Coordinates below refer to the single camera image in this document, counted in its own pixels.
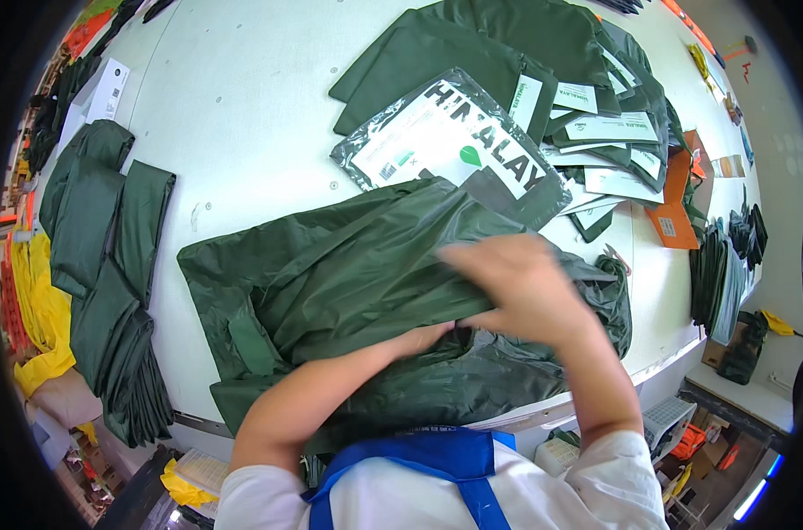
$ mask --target white table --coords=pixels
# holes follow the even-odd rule
[[[698,129],[712,159],[745,154],[738,128],[685,48],[695,37],[662,3],[627,17],[575,3],[636,37],[684,130]],[[117,110],[117,121],[137,138],[123,172],[139,159],[177,174],[154,275],[152,341],[173,407],[209,420],[222,420],[208,389],[219,376],[177,251],[357,195],[328,157],[341,139],[332,126],[343,109],[328,90],[406,8],[428,2],[305,4],[179,0],[149,24],[138,14],[104,53],[132,69]],[[759,202],[752,169],[745,179],[716,182],[709,216],[739,209],[743,183],[749,203]],[[624,366],[639,383],[696,345],[699,330],[690,319],[687,252],[661,247],[642,207],[625,203],[615,211],[610,229],[591,244],[577,241],[565,218],[542,233],[590,263],[610,243],[633,268],[633,342]],[[568,235],[553,237],[558,232]],[[501,419],[568,416],[568,401],[562,394]]]

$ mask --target white sleeve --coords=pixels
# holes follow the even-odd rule
[[[589,511],[616,528],[668,528],[649,446],[634,431],[596,440],[565,475]]]
[[[305,490],[298,477],[279,467],[241,467],[222,484],[215,527],[294,530],[307,510]]]

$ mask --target clear plastic packaging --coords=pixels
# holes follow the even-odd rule
[[[348,135],[331,159],[364,191],[442,176],[539,230],[572,200],[569,183],[474,79],[446,70]]]

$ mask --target orange box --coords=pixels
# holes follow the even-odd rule
[[[713,191],[713,166],[705,152],[705,146],[701,143],[699,133],[695,130],[683,133],[683,139],[690,146],[693,154],[700,154],[698,166],[693,168],[693,173],[703,173],[704,180],[693,197],[693,206],[702,213],[707,214],[707,209],[711,205],[711,192]],[[657,230],[664,247],[669,249],[698,249],[699,240],[695,237],[690,218],[687,211],[681,204],[683,192],[690,179],[690,165],[692,157],[686,149],[670,148],[669,161],[667,163],[667,179],[663,185],[663,204],[654,209],[645,208],[652,224]]]

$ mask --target hand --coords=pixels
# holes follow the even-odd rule
[[[453,330],[455,322],[443,322],[433,326],[414,327],[409,332],[390,338],[379,345],[386,348],[392,360],[421,354],[433,346],[441,336]]]
[[[482,327],[555,349],[591,326],[600,326],[540,236],[497,236],[451,245],[439,254],[498,306],[464,319],[461,326]]]

